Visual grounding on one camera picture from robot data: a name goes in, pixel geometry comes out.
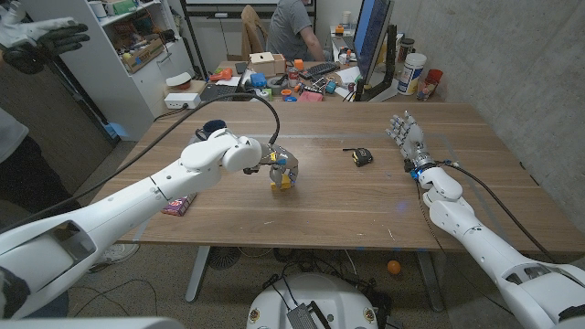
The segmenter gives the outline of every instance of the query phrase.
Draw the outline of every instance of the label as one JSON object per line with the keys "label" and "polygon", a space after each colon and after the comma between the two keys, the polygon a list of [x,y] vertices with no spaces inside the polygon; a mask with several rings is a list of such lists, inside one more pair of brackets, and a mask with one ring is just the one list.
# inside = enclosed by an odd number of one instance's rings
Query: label
{"label": "label", "polygon": [[422,73],[422,68],[413,69],[408,66],[404,66],[402,74],[400,75],[398,90],[407,95],[413,94],[419,83],[419,76]]}
{"label": "label", "polygon": [[412,79],[410,79],[409,87],[406,89],[406,93],[413,94],[417,91],[419,86],[419,77],[422,73],[422,69],[415,69],[414,73],[412,74]]}
{"label": "label", "polygon": [[414,69],[408,68],[406,66],[404,67],[399,79],[399,91],[406,92],[406,89],[409,87],[410,76],[412,75],[413,70]]}

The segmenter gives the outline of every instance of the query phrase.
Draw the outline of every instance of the bottle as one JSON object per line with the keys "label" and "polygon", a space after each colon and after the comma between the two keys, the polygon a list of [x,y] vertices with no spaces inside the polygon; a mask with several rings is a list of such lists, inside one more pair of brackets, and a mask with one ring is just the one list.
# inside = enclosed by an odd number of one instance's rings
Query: bottle
{"label": "bottle", "polygon": [[419,53],[410,53],[404,61],[404,69],[399,79],[399,93],[412,95],[418,88],[419,77],[427,57]]}

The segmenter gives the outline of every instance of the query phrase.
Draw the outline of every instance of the robot finger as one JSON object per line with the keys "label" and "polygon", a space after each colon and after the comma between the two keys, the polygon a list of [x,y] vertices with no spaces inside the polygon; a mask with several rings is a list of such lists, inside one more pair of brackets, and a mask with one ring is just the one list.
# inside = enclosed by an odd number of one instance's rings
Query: robot finger
{"label": "robot finger", "polygon": [[281,186],[282,186],[282,169],[279,166],[277,166],[277,165],[271,166],[270,177],[271,177],[272,182],[274,182],[274,184],[278,188],[281,188]]}

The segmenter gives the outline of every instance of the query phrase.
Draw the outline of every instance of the person's arm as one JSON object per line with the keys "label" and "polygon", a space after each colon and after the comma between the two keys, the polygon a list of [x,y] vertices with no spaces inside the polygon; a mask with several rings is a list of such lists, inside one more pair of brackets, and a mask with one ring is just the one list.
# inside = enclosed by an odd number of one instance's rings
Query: person's arm
{"label": "person's arm", "polygon": [[316,61],[325,61],[325,54],[323,53],[323,47],[317,36],[313,33],[313,29],[308,26],[301,30],[301,37],[303,37],[304,43],[309,48],[311,55],[313,55]]}

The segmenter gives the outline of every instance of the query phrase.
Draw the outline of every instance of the white shelf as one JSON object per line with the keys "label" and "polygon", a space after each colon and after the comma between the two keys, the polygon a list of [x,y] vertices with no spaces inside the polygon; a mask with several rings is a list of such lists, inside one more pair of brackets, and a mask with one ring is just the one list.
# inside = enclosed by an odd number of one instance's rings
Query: white shelf
{"label": "white shelf", "polygon": [[126,17],[128,17],[128,16],[130,16],[132,14],[135,14],[135,13],[137,13],[137,12],[139,12],[139,11],[141,11],[141,10],[143,10],[143,9],[151,6],[151,5],[160,4],[160,3],[161,3],[160,0],[153,0],[153,1],[151,1],[149,3],[145,3],[145,4],[144,3],[141,3],[140,5],[138,5],[136,7],[136,11],[133,11],[133,12],[130,12],[130,13],[126,13],[126,14],[116,15],[116,16],[107,16],[105,18],[102,18],[100,20],[100,25],[102,27],[105,27],[105,26],[107,26],[107,25],[109,25],[109,24],[111,24],[113,22],[117,22],[117,21],[119,21],[119,20],[121,20],[123,18],[126,18]]}

